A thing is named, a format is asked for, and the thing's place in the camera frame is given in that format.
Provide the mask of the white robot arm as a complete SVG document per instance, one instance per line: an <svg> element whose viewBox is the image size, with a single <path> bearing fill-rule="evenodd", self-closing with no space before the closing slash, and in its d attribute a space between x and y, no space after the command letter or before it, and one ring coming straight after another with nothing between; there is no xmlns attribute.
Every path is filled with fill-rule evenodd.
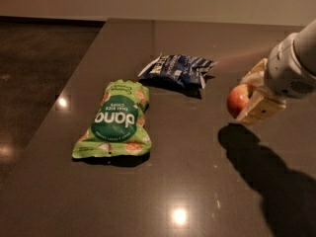
<svg viewBox="0 0 316 237"><path fill-rule="evenodd" d="M316 21L276 45L242 79L254 86L247 106L237 116L256 124L286 107L288 98L302 99L316 92Z"/></svg>

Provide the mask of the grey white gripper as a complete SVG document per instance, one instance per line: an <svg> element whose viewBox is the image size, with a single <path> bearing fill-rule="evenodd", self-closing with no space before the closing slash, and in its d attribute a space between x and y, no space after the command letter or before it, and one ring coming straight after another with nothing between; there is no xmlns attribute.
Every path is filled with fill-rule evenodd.
<svg viewBox="0 0 316 237"><path fill-rule="evenodd" d="M289 35L260 60L240 81L257 89L236 118L243 124L257 124L286 108L286 97L302 99L316 92L316 33Z"/></svg>

